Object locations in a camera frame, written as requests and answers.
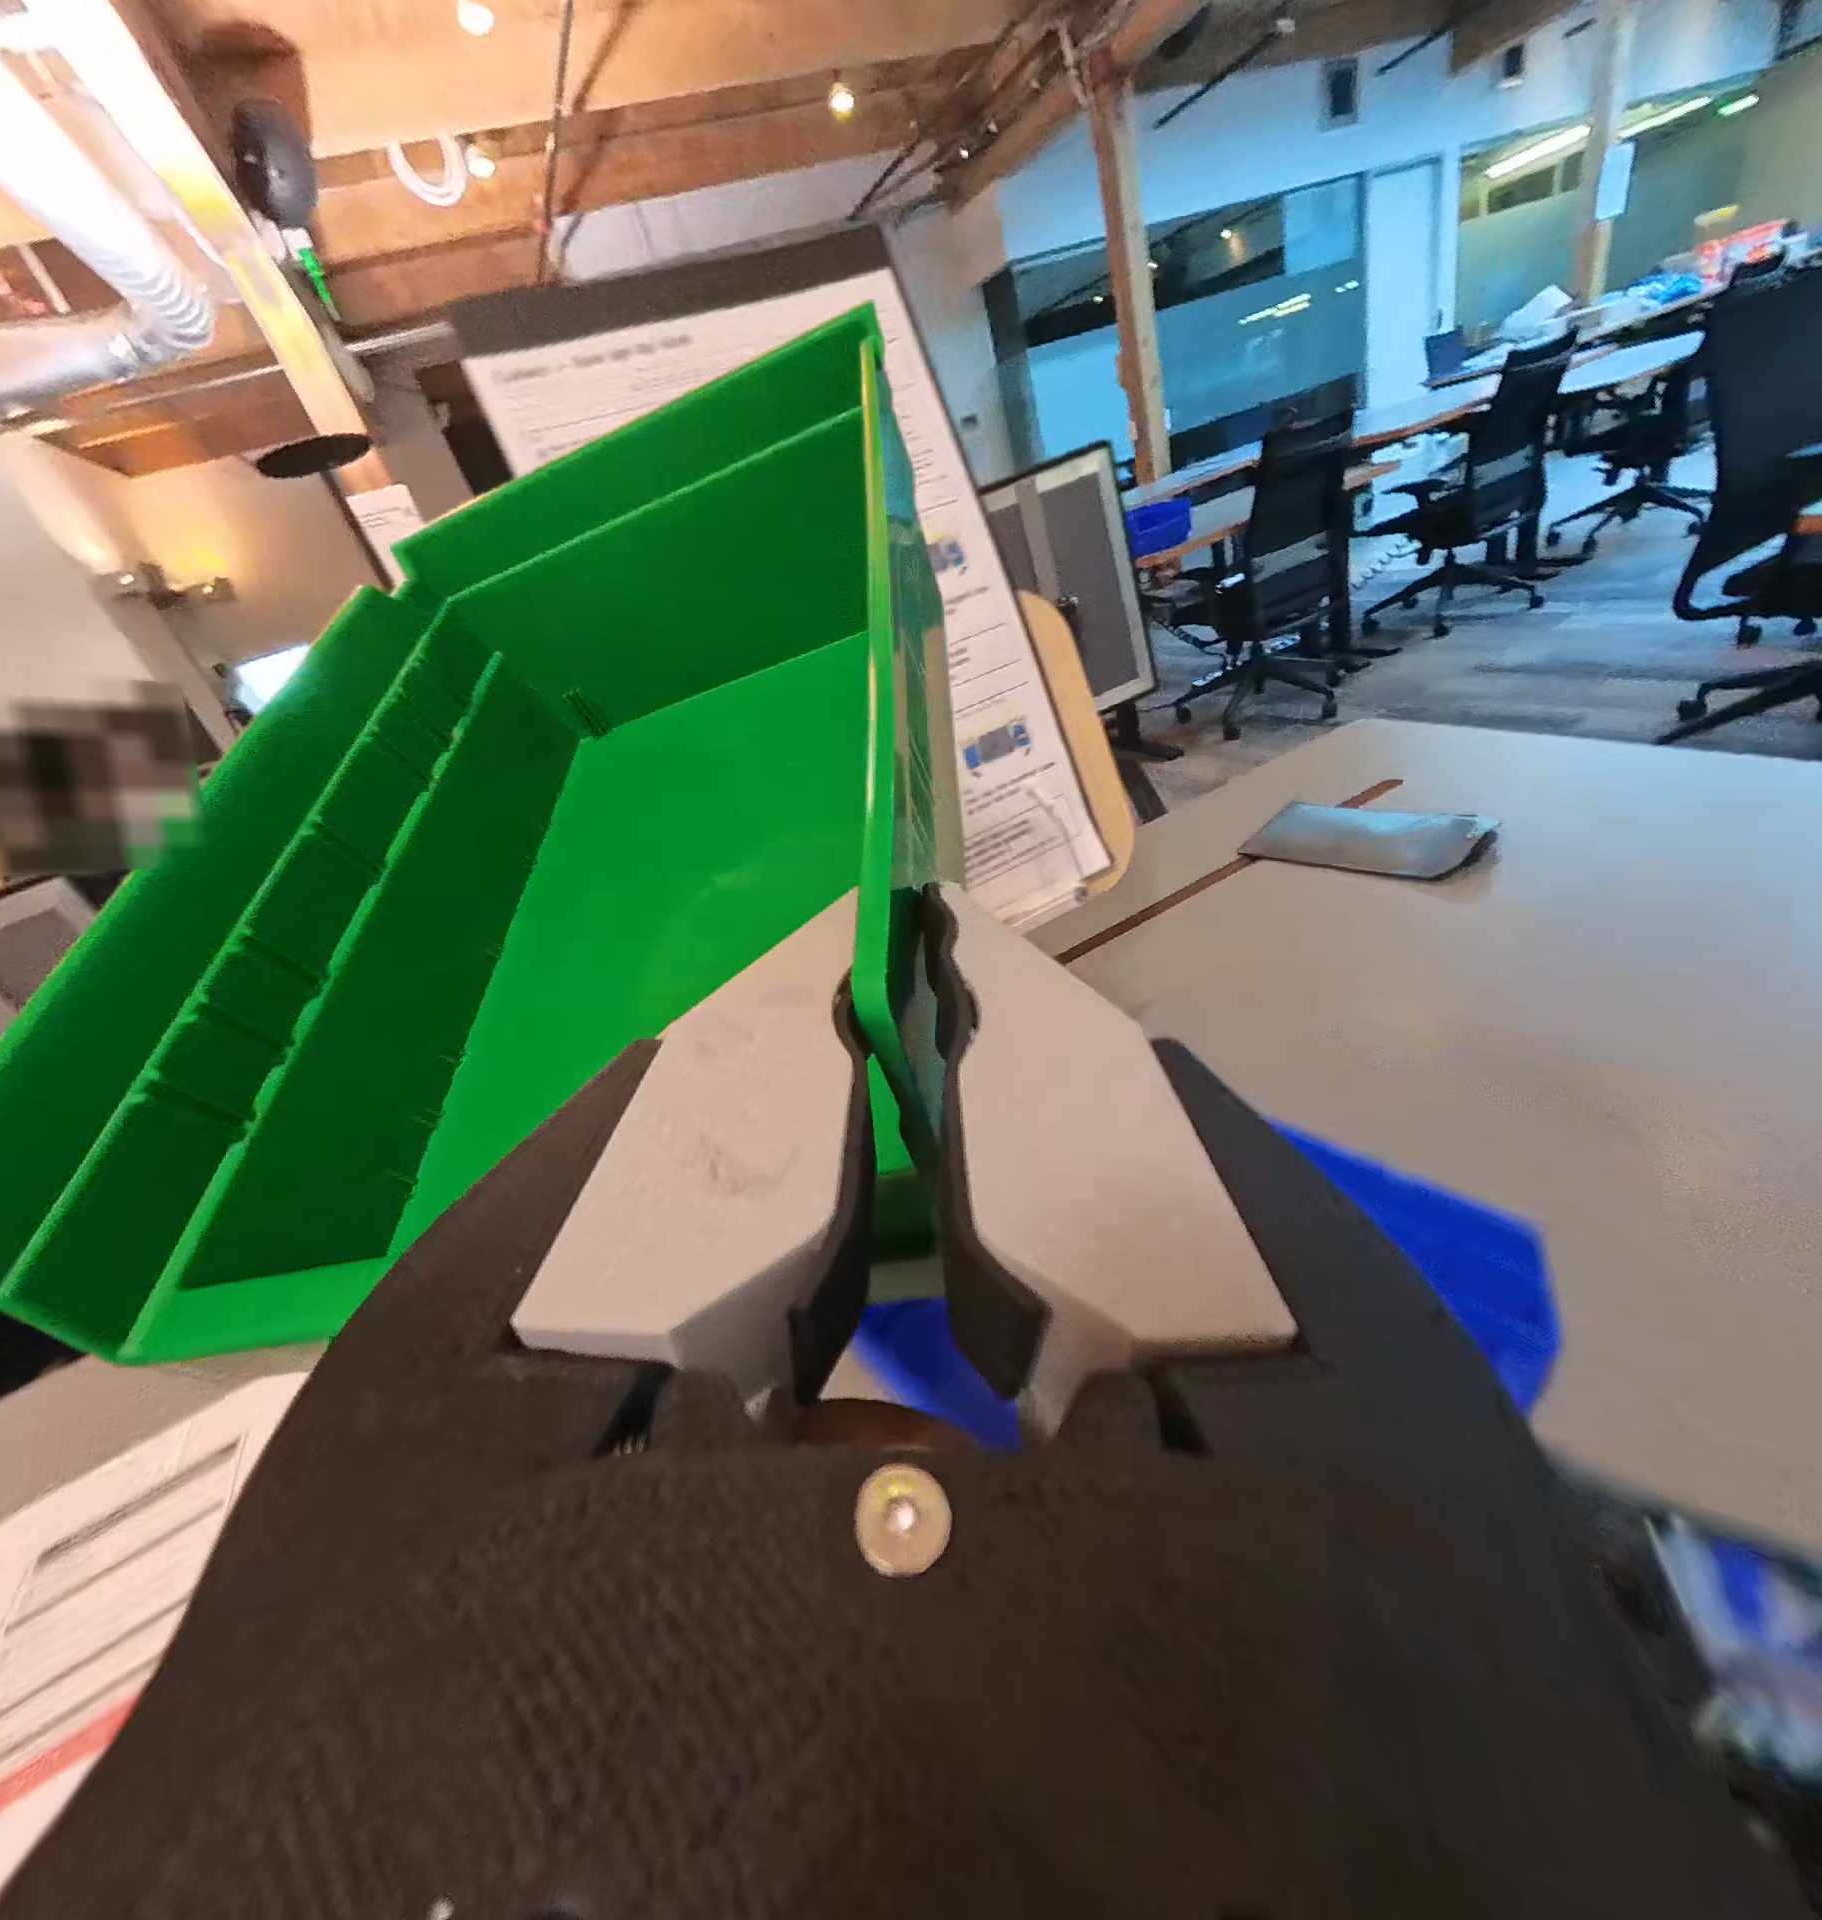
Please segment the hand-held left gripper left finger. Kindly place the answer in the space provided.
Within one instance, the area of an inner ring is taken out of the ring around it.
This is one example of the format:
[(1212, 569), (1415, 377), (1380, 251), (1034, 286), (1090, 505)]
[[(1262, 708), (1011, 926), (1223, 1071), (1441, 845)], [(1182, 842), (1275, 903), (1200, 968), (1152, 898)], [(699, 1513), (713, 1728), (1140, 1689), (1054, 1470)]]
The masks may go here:
[(822, 1392), (876, 1182), (856, 922), (846, 889), (663, 1032), (512, 1312), (525, 1347)]

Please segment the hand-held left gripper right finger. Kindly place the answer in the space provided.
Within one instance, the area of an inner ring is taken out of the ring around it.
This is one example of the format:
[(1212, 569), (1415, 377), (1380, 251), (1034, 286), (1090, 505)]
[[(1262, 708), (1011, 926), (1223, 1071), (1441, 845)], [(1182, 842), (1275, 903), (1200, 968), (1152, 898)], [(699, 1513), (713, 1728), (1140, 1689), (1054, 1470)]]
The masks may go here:
[(1300, 1326), (1143, 1025), (981, 908), (920, 899), (953, 1338), (1022, 1432), (1084, 1387), (1288, 1352)]

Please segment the green plastic bin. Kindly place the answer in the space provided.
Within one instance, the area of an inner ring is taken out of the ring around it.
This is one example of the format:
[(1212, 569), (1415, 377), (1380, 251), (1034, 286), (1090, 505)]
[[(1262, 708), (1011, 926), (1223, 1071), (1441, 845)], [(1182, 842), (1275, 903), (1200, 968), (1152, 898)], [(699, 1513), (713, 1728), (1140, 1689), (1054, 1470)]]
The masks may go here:
[(630, 1043), (890, 875), (942, 637), (869, 301), (426, 527), (0, 1037), (0, 1313), (329, 1339)]

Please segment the blue plastic bin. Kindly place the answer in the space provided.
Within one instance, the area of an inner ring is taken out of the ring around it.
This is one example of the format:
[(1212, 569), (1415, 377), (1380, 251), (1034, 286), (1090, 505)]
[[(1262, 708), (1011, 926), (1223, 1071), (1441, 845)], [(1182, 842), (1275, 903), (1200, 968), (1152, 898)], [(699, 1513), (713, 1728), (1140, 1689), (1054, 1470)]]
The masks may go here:
[[(1317, 1133), (1283, 1126), (1283, 1136), (1425, 1276), (1514, 1405), (1532, 1413), (1562, 1352), (1543, 1235), (1522, 1217)], [(886, 1399), (958, 1428), (984, 1448), (1021, 1448), (1019, 1404), (970, 1366), (941, 1297), (866, 1305), (842, 1359), (842, 1369), (851, 1367), (871, 1375)]]

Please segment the grey desk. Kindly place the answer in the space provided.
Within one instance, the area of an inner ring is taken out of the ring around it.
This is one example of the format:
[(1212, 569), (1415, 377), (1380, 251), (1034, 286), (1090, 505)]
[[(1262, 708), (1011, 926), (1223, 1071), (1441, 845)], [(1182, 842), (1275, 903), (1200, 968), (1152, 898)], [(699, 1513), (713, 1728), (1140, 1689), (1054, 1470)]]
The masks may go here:
[[(1502, 816), (1439, 883), (1193, 867), (1286, 799)], [(1548, 1235), (1543, 1436), (1822, 1553), (1822, 765), (1356, 721), (1182, 806), (1042, 936), (1318, 1137)]]

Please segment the grey framed monitor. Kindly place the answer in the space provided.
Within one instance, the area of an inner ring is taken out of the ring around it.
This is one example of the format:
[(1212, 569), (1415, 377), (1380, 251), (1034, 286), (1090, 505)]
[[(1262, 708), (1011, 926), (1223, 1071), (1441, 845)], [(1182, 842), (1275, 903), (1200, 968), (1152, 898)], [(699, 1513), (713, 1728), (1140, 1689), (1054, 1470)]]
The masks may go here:
[(1161, 682), (1140, 605), (1116, 449), (1093, 441), (979, 490), (1012, 588), (1070, 605), (1100, 716), (1148, 697)]

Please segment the black office chair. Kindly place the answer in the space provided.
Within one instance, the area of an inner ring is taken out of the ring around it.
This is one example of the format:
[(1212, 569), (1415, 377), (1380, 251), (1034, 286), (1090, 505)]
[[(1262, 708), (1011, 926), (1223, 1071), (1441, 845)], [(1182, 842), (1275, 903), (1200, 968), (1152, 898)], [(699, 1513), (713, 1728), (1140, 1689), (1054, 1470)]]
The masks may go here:
[(1513, 535), (1537, 533), (1546, 502), (1548, 419), (1578, 341), (1575, 325), (1514, 348), (1489, 404), (1472, 415), (1463, 455), (1443, 473), (1401, 483), (1411, 507), (1380, 527), (1407, 538), (1422, 563), (1436, 563), (1407, 588), (1356, 612), (1356, 634), (1374, 635), (1380, 613), (1417, 610), (1434, 592), (1430, 635), (1453, 630), (1459, 588), (1486, 586), (1521, 594), (1531, 612), (1546, 603), (1532, 559), (1509, 553)]
[[(1716, 481), (1712, 510), (1672, 592), (1691, 623), (1773, 617), (1822, 626), (1822, 261), (1728, 286), (1704, 334)], [(1698, 683), (1660, 746), (1812, 700), (1822, 656)]]
[(1543, 544), (1558, 548), (1564, 530), (1584, 521), (1588, 530), (1577, 556), (1586, 559), (1609, 525), (1634, 524), (1646, 512), (1679, 513), (1691, 535), (1703, 533), (1714, 492), (1680, 486), (1672, 467), (1695, 449), (1711, 424), (1707, 393), (1704, 354), (1697, 349), (1657, 372), (1636, 391), (1620, 381), (1564, 408), (1554, 449), (1594, 459), (1613, 492), (1543, 521)]
[(1251, 704), (1281, 687), (1313, 696), (1330, 721), (1344, 683), (1371, 665), (1353, 621), (1355, 422), (1355, 402), (1329, 385), (1267, 430), (1232, 569), (1207, 598), (1223, 663), (1176, 697), (1181, 721), (1223, 694), (1220, 734), (1237, 741)]

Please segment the printed paper sheet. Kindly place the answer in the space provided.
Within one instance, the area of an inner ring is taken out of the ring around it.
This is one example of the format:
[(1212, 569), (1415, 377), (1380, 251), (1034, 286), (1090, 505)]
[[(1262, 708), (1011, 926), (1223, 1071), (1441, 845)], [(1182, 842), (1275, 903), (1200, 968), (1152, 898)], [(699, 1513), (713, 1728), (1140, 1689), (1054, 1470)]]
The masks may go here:
[(0, 1890), (155, 1677), (306, 1373), (86, 1359), (0, 1402)]

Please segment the black round ceiling fixture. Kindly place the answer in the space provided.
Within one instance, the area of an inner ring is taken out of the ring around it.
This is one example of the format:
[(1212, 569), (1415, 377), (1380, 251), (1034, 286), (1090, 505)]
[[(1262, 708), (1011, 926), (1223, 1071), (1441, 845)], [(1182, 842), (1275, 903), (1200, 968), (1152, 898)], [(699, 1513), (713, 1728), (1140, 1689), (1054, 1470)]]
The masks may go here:
[(229, 152), (236, 193), (275, 227), (306, 227), (319, 205), (319, 171), (300, 119), (272, 98), (233, 107)]

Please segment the wooden support post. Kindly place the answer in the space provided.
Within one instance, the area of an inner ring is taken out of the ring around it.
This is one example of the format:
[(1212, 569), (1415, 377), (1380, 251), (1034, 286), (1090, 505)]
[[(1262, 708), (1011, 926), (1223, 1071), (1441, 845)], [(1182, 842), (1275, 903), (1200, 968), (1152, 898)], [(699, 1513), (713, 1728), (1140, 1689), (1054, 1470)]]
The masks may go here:
[(1104, 43), (1084, 62), (1084, 82), (1119, 334), (1119, 381), (1131, 415), (1137, 481), (1146, 486), (1168, 473), (1171, 443), (1132, 73)]

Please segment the silver ventilation duct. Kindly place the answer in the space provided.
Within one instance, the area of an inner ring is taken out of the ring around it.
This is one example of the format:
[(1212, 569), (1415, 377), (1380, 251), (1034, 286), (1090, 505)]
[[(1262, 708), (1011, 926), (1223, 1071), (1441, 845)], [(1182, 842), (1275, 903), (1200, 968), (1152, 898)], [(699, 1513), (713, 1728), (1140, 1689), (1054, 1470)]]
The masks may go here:
[(2, 57), (0, 191), (118, 295), (96, 314), (0, 325), (0, 422), (211, 345), (217, 314), (205, 283)]

